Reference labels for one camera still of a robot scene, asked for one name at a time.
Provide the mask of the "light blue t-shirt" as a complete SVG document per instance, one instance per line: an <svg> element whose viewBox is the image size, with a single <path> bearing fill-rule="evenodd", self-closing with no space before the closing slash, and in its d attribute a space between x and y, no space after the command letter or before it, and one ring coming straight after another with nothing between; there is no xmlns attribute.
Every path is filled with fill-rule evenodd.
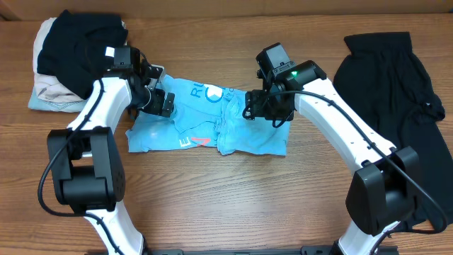
<svg viewBox="0 0 453 255"><path fill-rule="evenodd" d="M141 112L126 132L129 152L215 147L222 155L235 151L285 156L290 123L274 128L270 120L246 120L245 91L166 75L159 85L175 94L169 118Z"/></svg>

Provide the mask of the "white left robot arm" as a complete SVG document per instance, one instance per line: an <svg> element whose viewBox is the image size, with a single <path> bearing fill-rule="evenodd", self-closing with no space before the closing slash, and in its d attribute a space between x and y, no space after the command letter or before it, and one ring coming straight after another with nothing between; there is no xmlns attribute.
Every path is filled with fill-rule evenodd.
<svg viewBox="0 0 453 255"><path fill-rule="evenodd" d="M123 201L125 171L114 133L124 111L170 117L175 96L158 88L164 67L149 64L137 48L107 47L105 57L112 64L94 82L83 110L47 136L50 161L38 184L38 202L51 215L89 221L107 254L149 254Z"/></svg>

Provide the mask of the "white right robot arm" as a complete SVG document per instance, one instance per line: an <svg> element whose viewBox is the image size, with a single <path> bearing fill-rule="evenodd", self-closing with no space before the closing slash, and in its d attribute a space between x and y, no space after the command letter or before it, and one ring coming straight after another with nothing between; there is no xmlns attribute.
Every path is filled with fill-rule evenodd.
<svg viewBox="0 0 453 255"><path fill-rule="evenodd" d="M246 93L243 118L264 118L274 128L295 113L308 118L334 146L352 174L345 200L351 223L332 246L304 246L302 254L397 254L382 246L391 233L404 230L421 204L413 182L421 178L414 149L397 148L374 131L339 96L326 73L313 61L296 64L280 43L257 57L261 90Z"/></svg>

